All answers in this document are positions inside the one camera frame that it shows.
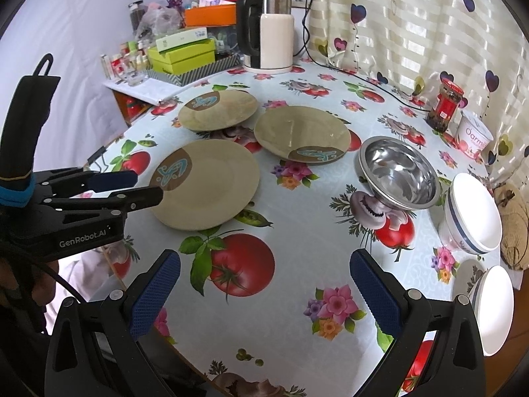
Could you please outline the person's left hand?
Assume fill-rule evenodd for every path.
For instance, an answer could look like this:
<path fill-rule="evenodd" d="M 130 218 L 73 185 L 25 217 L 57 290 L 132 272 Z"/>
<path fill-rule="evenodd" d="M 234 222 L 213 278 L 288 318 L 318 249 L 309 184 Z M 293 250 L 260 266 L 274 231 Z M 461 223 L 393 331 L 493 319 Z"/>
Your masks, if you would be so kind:
<path fill-rule="evenodd" d="M 10 265 L 1 260 L 1 292 L 16 291 L 19 288 L 18 282 L 13 275 Z M 33 266 L 31 267 L 32 277 L 34 279 L 34 286 L 32 289 L 32 298 L 38 306 L 45 306 L 49 304 L 56 294 L 56 282 L 48 274 L 42 272 L 41 269 Z"/>

